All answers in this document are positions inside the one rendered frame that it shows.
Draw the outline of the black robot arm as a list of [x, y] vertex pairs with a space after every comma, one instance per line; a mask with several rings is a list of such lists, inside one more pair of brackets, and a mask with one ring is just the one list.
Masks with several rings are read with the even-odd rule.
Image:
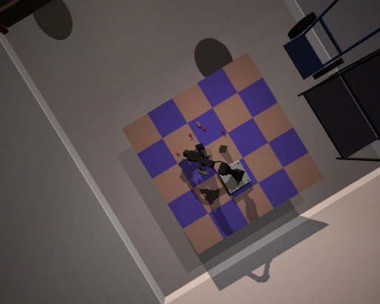
[[214, 170], [214, 172], [217, 174], [220, 174], [222, 176], [224, 176], [224, 175], [227, 176], [228, 174], [230, 174], [237, 181], [242, 180], [245, 171], [242, 171], [240, 169], [232, 170], [231, 167], [227, 163], [221, 162], [221, 161], [216, 161], [216, 162], [221, 162], [220, 167], [219, 167], [218, 171], [216, 172], [215, 169], [213, 168], [214, 164], [216, 162], [212, 161], [212, 160], [205, 159], [205, 158], [201, 157], [200, 154], [198, 154], [198, 153], [199, 152], [196, 153], [195, 151], [185, 150], [185, 151], [183, 151], [183, 156], [187, 157], [187, 160], [190, 162], [192, 162], [192, 161], [200, 162], [200, 163], [203, 163], [204, 165], [207, 165], [209, 168], [212, 168]]

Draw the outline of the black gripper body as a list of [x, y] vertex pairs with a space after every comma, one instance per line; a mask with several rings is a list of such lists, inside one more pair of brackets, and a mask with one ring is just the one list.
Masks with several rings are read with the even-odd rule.
[[[198, 154], [200, 154], [201, 157], [205, 158], [204, 153], [201, 151], [202, 148], [203, 148], [203, 144], [200, 143], [200, 144], [198, 144], [198, 145], [195, 145], [195, 147], [196, 147], [196, 149], [199, 151]], [[201, 163], [201, 166], [206, 166], [206, 165], [204, 165], [203, 163]]]

